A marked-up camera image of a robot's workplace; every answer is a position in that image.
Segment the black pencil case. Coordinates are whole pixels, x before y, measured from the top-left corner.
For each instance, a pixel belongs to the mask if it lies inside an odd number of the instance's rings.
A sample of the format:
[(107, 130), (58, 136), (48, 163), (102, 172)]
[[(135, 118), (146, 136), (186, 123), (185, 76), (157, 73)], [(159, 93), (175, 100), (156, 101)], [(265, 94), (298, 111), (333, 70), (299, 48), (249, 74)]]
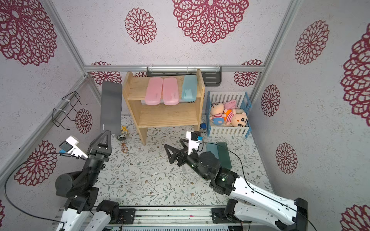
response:
[(120, 135), (122, 111), (122, 85), (104, 81), (102, 83), (100, 130)]

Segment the dark green pencil case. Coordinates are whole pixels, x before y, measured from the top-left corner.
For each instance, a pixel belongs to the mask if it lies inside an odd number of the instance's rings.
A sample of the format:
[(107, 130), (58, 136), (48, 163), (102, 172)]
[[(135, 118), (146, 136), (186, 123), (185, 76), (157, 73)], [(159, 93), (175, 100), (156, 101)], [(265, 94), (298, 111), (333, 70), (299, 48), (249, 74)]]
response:
[(221, 167), (231, 170), (232, 164), (227, 144), (225, 142), (218, 142), (217, 150), (218, 150), (218, 159), (221, 163)]

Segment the pink pencil case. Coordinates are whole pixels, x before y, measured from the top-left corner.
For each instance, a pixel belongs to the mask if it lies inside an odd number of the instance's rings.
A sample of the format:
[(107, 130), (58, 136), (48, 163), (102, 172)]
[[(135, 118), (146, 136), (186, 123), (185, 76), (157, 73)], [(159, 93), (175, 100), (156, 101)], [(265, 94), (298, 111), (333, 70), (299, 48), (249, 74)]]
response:
[(145, 104), (158, 105), (161, 103), (163, 78), (150, 78), (145, 94)]
[(179, 104), (178, 82), (177, 78), (163, 79), (163, 101), (165, 105)]

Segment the light blue pencil case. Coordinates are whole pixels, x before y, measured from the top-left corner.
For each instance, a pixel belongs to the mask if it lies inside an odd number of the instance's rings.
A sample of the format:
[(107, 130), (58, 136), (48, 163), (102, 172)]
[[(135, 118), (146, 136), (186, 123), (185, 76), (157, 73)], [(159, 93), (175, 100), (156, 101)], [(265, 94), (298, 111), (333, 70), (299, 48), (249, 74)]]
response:
[(196, 75), (185, 75), (181, 98), (186, 102), (194, 102), (197, 97), (198, 79)]

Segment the teal pencil case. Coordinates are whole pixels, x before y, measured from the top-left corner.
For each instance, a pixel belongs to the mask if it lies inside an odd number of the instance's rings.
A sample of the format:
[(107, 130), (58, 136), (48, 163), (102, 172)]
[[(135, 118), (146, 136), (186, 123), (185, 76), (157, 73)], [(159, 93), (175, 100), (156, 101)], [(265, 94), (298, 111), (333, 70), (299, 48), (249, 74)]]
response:
[(206, 144), (206, 151), (211, 152), (217, 159), (219, 159), (218, 146), (215, 144)]

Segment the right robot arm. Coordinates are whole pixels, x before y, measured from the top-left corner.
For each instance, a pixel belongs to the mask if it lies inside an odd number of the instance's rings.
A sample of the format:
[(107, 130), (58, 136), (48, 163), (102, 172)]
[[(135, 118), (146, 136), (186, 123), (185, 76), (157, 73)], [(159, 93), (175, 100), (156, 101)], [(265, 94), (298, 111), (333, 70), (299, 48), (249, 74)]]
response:
[(280, 197), (265, 191), (239, 174), (221, 166), (212, 152), (198, 154), (190, 146), (199, 142), (180, 140), (183, 149), (165, 145), (169, 163), (188, 165), (216, 193), (229, 196), (222, 218), (231, 223), (255, 222), (277, 231), (306, 231), (308, 229), (308, 203)]

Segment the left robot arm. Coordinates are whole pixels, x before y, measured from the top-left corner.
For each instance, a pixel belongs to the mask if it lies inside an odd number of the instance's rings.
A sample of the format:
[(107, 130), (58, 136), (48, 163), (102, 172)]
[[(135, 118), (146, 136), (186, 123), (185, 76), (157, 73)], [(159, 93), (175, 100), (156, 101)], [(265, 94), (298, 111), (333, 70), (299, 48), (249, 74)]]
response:
[(81, 171), (60, 175), (56, 182), (56, 195), (67, 199), (58, 231), (78, 231), (90, 214), (97, 200), (99, 188), (95, 187), (100, 171), (112, 153), (111, 132), (99, 134), (85, 153), (78, 147), (78, 140), (68, 137), (60, 148), (75, 158), (86, 158)]

